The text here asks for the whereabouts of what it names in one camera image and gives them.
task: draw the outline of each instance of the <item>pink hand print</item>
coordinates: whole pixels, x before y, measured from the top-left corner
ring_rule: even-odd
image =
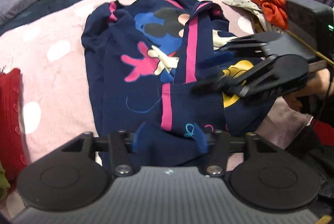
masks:
[[[124,78],[126,82],[134,82],[140,76],[153,75],[160,61],[158,58],[151,58],[147,55],[148,47],[142,41],[138,42],[138,50],[144,56],[143,59],[132,58],[126,54],[121,56],[124,63],[134,67],[130,74]]]

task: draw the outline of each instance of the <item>navy blue sweatshirt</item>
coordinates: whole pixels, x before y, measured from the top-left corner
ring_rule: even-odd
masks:
[[[210,1],[137,0],[103,4],[82,35],[97,132],[135,133],[131,160],[140,166],[177,166],[207,153],[205,131],[254,131],[273,102],[248,107],[238,97],[190,93],[197,80],[221,72],[200,69],[211,57],[213,31],[231,37],[221,8]],[[222,65],[239,75],[256,61]],[[102,156],[107,165],[108,158]]]

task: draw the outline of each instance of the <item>green cloth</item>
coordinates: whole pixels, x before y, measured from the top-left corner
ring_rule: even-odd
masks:
[[[0,163],[0,200],[3,200],[7,196],[9,188],[10,184],[5,177],[5,170]]]

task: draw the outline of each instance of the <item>ribbed surface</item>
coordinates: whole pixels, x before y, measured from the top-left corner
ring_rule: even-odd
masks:
[[[257,211],[238,201],[218,178],[196,167],[143,167],[117,179],[94,204],[63,213],[26,209],[17,224],[314,224],[309,210],[291,214]]]

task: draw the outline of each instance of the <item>yellow wire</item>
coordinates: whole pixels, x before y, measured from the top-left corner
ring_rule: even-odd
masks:
[[[319,219],[315,224],[328,224],[332,220],[332,217],[329,215],[324,215]]]
[[[306,47],[308,47],[312,53],[314,53],[316,56],[320,57],[322,60],[325,60],[328,64],[330,64],[332,67],[334,67],[334,62],[327,58],[326,56],[324,56],[322,53],[316,51],[315,49],[313,49],[310,45],[308,45],[304,40],[302,40],[301,38],[299,38],[297,35],[295,35],[294,33],[292,33],[289,30],[285,30],[286,33],[288,33],[289,35],[293,36],[295,39],[297,39],[298,41],[300,41],[301,43],[303,43]]]

